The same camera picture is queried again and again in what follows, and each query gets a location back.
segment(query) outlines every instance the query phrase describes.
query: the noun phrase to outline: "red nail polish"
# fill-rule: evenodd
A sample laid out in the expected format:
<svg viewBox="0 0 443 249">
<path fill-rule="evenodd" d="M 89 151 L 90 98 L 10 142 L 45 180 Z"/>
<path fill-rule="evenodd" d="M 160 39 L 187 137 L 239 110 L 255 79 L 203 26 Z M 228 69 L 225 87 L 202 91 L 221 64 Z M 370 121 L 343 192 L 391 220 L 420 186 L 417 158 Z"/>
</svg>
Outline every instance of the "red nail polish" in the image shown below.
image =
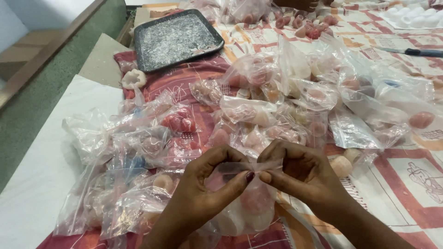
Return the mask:
<svg viewBox="0 0 443 249">
<path fill-rule="evenodd" d="M 248 174 L 246 174 L 246 182 L 250 183 L 253 179 L 254 179 L 255 173 L 254 172 L 249 172 Z"/>
</svg>

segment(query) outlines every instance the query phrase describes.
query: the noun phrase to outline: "knife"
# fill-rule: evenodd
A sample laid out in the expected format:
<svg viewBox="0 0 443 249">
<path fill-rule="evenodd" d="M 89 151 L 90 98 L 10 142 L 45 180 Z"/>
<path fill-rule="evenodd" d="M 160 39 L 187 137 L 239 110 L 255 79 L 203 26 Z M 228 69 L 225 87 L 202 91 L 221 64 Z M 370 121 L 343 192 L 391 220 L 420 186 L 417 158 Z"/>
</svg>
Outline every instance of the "knife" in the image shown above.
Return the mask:
<svg viewBox="0 0 443 249">
<path fill-rule="evenodd" d="M 400 53 L 400 54 L 407 54 L 407 55 L 413 55 L 413 56 L 427 56 L 427 57 L 440 57 L 443 58 L 443 51 L 440 50 L 433 50 L 433 49 L 412 49 L 408 48 L 406 50 L 402 49 L 393 49 L 393 48 L 386 48 L 386 47 L 375 47 L 380 50 L 392 52 L 392 53 Z"/>
</svg>

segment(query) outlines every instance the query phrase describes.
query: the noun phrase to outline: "black tray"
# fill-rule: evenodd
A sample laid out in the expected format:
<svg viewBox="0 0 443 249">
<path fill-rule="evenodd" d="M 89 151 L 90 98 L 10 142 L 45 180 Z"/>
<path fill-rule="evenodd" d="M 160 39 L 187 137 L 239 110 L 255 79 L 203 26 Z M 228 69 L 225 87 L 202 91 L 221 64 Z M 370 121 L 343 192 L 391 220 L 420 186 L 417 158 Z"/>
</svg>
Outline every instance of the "black tray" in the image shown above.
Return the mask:
<svg viewBox="0 0 443 249">
<path fill-rule="evenodd" d="M 150 73 L 219 51 L 225 41 L 196 9 L 144 23 L 134 30 L 138 69 Z"/>
</svg>

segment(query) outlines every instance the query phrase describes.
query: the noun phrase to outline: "hand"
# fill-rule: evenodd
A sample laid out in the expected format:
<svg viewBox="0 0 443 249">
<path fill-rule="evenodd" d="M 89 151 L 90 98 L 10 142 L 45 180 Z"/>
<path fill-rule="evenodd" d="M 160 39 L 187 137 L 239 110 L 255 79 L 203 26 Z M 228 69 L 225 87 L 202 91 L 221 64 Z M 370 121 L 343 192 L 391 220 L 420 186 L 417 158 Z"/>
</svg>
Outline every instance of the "hand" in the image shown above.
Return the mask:
<svg viewBox="0 0 443 249">
<path fill-rule="evenodd" d="M 178 248 L 188 235 L 243 193 L 254 178 L 254 172 L 239 173 L 216 192 L 205 187 L 205 178 L 224 162 L 249 161 L 241 152 L 225 144 L 209 149 L 190 162 L 171 200 L 140 248 Z"/>
<path fill-rule="evenodd" d="M 280 7 L 290 7 L 306 12 L 314 12 L 319 4 L 318 0 L 274 0 L 274 3 Z"/>
<path fill-rule="evenodd" d="M 258 157 L 263 163 L 283 158 L 283 172 L 265 171 L 260 180 L 304 202 L 321 220 L 334 224 L 341 212 L 361 206 L 347 193 L 328 158 L 312 148 L 274 140 Z"/>
</svg>

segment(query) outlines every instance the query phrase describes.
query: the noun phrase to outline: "patterned cloth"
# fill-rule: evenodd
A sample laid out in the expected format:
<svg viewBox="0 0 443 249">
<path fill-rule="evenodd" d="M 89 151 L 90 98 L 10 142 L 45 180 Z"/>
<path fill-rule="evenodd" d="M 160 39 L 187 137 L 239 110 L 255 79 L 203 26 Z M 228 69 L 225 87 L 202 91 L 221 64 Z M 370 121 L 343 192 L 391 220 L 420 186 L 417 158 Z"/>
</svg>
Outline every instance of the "patterned cloth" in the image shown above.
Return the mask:
<svg viewBox="0 0 443 249">
<path fill-rule="evenodd" d="M 379 11 L 397 3 L 350 3 L 342 8 L 325 8 L 322 15 L 334 15 L 340 21 L 337 26 L 331 27 L 335 37 L 367 58 L 406 73 L 430 74 L 443 79 L 443 60 L 440 58 L 411 57 L 373 48 L 443 48 L 443 29 L 394 30 L 379 17 Z M 145 7 L 150 18 L 154 19 L 175 11 L 177 5 Z M 221 54 L 151 75 L 144 89 L 147 100 L 152 100 L 167 88 L 176 93 L 176 101 L 192 101 L 196 121 L 204 131 L 189 138 L 201 144 L 207 142 L 214 128 L 209 116 L 212 110 L 195 101 L 188 83 L 196 79 L 219 77 L 229 64 L 247 53 L 274 50 L 277 34 L 283 34 L 306 54 L 312 49 L 311 40 L 295 37 L 291 28 L 280 30 L 271 24 L 227 26 L 217 23 L 214 27 L 225 40 Z M 121 55 L 126 61 L 135 58 L 135 53 Z M 235 95 L 235 92 L 235 89 L 225 89 L 227 95 Z M 130 98 L 131 92 L 125 91 L 125 95 Z M 356 201 L 416 248 L 443 248 L 443 131 L 438 125 L 433 124 L 420 134 L 407 135 L 403 144 L 385 150 L 372 165 L 357 167 L 351 176 L 342 179 L 343 186 Z M 330 160 L 343 151 L 334 144 L 326 147 Z M 216 248 L 353 248 L 340 231 L 315 217 L 299 200 L 279 193 L 278 203 L 278 219 L 268 230 L 257 235 L 223 237 Z M 91 231 L 71 237 L 50 235 L 38 248 L 108 248 L 108 242 L 99 241 L 99 233 Z M 128 234 L 126 248 L 137 248 L 141 238 Z"/>
</svg>

